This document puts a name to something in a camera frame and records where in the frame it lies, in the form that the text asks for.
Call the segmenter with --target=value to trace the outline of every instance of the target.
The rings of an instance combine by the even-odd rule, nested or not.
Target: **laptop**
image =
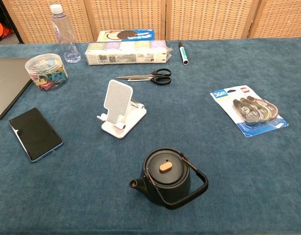
[[[28,87],[27,58],[0,58],[0,119]]]

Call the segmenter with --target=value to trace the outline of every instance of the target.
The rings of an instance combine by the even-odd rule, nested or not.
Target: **plastic container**
[[[67,72],[57,54],[42,54],[25,64],[26,71],[40,90],[49,91],[67,82]]]
[[[63,12],[60,4],[50,6],[52,15],[50,20],[60,43],[61,53],[68,63],[80,61],[81,55],[75,44],[75,36],[68,15]]]

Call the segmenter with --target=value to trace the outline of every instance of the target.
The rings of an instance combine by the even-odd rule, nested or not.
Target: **teapot spout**
[[[142,192],[143,194],[145,194],[145,196],[149,195],[143,178],[131,180],[131,182],[129,183],[129,186],[131,188],[139,190],[140,192]]]

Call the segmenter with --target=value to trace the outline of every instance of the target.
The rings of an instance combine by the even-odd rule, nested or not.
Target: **water bottle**
[[[75,44],[75,37],[69,16],[63,12],[60,4],[51,5],[50,10],[52,12],[50,19],[61,45],[64,59],[68,63],[78,62],[81,59],[81,55]]]

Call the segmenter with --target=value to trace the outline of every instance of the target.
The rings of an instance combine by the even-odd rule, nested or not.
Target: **marker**
[[[182,43],[179,43],[179,50],[180,50],[180,55],[181,55],[182,63],[184,65],[188,65],[189,64],[188,57],[186,56],[185,49],[184,49]]]

